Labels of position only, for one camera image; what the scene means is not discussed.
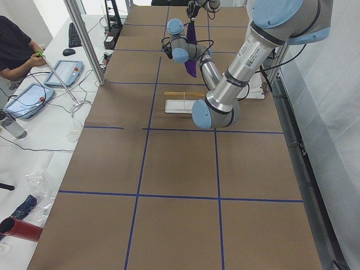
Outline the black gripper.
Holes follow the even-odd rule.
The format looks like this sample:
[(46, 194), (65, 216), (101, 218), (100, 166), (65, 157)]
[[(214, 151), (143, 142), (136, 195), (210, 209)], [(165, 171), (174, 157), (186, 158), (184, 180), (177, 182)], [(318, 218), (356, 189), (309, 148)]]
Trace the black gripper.
[(189, 19), (195, 19), (199, 13), (199, 4), (196, 1), (189, 1), (186, 14)]
[(173, 58), (172, 48), (171, 48), (171, 47), (168, 47), (168, 46), (163, 47), (163, 52), (167, 55), (167, 57), (168, 57), (169, 59), (172, 59), (172, 58)]

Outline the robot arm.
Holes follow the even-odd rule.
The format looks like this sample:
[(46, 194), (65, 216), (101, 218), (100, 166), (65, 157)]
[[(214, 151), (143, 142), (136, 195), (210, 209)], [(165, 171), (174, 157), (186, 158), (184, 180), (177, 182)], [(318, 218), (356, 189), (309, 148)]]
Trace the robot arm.
[(195, 61), (209, 91), (192, 106), (192, 120), (201, 129), (224, 128), (239, 119), (238, 94), (270, 52), (284, 44), (322, 41), (331, 28), (332, 1), (255, 1), (250, 34), (230, 66), (220, 74), (209, 49), (189, 40), (180, 19), (167, 23), (169, 57), (178, 63)]
[(186, 14), (191, 20), (195, 19), (200, 9), (207, 12), (216, 13), (221, 8), (221, 0), (192, 0), (188, 1)]

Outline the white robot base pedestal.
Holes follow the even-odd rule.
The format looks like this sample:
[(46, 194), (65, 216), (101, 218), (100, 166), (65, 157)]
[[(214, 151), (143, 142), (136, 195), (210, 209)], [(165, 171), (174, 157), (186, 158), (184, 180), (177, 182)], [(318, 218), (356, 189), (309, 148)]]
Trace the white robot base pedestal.
[(237, 99), (242, 98), (249, 99), (264, 99), (264, 92), (262, 87), (262, 76), (261, 73), (254, 74), (249, 80), (249, 87), (244, 87), (241, 92), (237, 95)]

